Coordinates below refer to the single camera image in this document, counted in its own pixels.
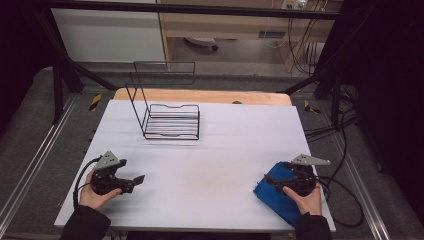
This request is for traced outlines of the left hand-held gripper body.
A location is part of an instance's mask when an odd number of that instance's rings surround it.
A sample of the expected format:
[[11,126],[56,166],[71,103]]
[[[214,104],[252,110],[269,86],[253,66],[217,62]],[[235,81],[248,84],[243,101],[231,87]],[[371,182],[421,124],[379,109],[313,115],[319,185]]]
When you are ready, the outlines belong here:
[[94,167],[91,178],[92,190],[98,195],[105,195],[115,189],[120,189],[122,194],[131,193],[134,181],[116,177],[117,170],[126,163],[126,159],[119,159],[111,151],[103,154]]

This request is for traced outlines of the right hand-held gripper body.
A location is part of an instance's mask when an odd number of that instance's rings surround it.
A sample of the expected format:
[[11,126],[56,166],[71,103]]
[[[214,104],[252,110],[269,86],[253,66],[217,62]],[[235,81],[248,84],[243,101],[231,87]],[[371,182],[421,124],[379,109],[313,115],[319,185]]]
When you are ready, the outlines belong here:
[[292,172],[292,177],[288,180],[281,180],[279,188],[288,187],[300,196],[307,196],[316,186],[316,175],[313,172],[313,167],[330,164],[330,160],[300,154],[290,162],[283,163],[284,168]]

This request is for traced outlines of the blue cloth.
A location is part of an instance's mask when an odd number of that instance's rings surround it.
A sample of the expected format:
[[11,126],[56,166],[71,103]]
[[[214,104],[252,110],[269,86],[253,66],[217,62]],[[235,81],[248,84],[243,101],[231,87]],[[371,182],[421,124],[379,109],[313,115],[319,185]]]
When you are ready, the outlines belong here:
[[[268,172],[268,175],[277,180],[292,179],[294,174],[284,167],[283,162],[276,163]],[[281,191],[277,191],[272,184],[262,178],[253,190],[256,197],[271,208],[276,214],[284,219],[289,225],[294,226],[301,217],[295,201]]]

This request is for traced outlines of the black wire rack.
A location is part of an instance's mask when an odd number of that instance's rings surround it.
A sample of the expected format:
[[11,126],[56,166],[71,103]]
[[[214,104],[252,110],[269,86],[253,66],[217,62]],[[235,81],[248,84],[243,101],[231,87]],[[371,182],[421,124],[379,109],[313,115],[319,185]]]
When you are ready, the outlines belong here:
[[197,104],[173,104],[150,100],[148,90],[190,86],[195,82],[196,64],[191,61],[134,61],[131,82],[125,89],[142,136],[146,140],[198,140],[200,109]]

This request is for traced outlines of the person's right hand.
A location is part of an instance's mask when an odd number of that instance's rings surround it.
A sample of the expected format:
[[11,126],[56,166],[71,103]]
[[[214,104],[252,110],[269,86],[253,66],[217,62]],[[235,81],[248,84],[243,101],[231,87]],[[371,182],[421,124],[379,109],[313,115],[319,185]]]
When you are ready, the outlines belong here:
[[295,201],[302,215],[306,213],[310,215],[322,215],[321,186],[319,184],[316,184],[312,192],[307,196],[300,196],[287,186],[283,187],[282,190],[287,196]]

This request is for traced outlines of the person's left hand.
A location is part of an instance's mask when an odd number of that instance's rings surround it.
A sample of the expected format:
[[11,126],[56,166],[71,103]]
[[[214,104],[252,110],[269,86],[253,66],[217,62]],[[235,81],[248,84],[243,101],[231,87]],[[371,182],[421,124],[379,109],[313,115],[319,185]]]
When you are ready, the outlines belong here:
[[86,177],[85,185],[81,190],[79,204],[82,206],[90,207],[96,211],[101,211],[107,202],[117,197],[122,190],[116,188],[104,195],[98,195],[91,187],[93,172],[90,171]]

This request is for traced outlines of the white table cover sheet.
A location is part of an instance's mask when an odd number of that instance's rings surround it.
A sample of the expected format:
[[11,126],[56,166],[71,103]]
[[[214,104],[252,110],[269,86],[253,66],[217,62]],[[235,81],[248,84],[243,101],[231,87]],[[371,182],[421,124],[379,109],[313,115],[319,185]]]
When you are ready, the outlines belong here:
[[309,151],[293,106],[200,106],[197,140],[147,140],[132,105],[108,103],[85,158],[112,151],[120,178],[143,176],[104,213],[115,229],[283,232],[290,225],[253,190],[276,163]]

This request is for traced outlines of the yellow black tape strip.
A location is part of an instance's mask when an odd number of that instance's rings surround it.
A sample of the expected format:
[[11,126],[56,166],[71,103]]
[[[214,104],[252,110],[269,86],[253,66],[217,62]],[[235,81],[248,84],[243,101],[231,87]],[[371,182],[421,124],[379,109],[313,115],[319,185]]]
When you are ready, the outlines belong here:
[[93,98],[93,100],[90,104],[89,111],[95,111],[95,109],[96,109],[98,103],[100,102],[101,98],[102,98],[102,94],[96,94],[94,96],[94,98]]
[[304,100],[304,110],[306,112],[312,112],[314,114],[321,114],[319,109],[312,108],[308,100]]

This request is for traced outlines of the white panel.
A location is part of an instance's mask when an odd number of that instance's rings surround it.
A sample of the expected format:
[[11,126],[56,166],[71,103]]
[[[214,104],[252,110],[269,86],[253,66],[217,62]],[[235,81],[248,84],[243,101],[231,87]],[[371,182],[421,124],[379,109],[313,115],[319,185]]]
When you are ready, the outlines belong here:
[[74,61],[165,60],[156,14],[67,9],[52,13]]

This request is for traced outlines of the aluminium rail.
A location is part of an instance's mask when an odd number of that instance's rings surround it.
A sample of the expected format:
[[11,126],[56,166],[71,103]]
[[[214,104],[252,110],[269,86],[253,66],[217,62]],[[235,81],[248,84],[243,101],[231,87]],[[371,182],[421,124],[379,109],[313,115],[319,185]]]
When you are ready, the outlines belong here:
[[382,220],[379,211],[371,197],[368,188],[362,179],[358,168],[354,164],[353,158],[351,157],[347,149],[347,141],[343,139],[340,132],[337,132],[333,136],[337,150],[341,154],[341,158],[344,160],[342,168],[345,170],[348,179],[353,187],[353,191],[356,194],[359,203],[363,208],[363,213],[371,233],[375,240],[390,240],[390,234],[386,228],[384,221]]
[[33,184],[35,177],[40,171],[45,159],[54,146],[56,139],[58,138],[65,123],[71,115],[75,106],[75,102],[78,98],[79,94],[72,94],[68,98],[64,107],[62,108],[64,111],[63,115],[55,124],[49,128],[49,131],[47,132],[31,161],[27,165],[23,175],[20,177],[10,197],[6,201],[5,205],[0,209],[0,238],[5,235],[7,228],[12,222],[17,210],[22,204],[23,199]]

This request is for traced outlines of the black metal frame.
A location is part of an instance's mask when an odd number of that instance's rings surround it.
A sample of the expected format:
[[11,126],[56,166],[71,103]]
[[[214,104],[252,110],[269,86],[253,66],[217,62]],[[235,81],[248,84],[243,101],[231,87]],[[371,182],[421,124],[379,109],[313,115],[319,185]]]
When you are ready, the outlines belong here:
[[260,8],[148,4],[75,0],[36,0],[35,9],[76,9],[282,19],[332,20],[334,28],[318,70],[283,92],[287,95],[317,81],[316,96],[352,83],[360,102],[377,108],[374,98],[424,101],[424,0],[345,0],[338,12]]

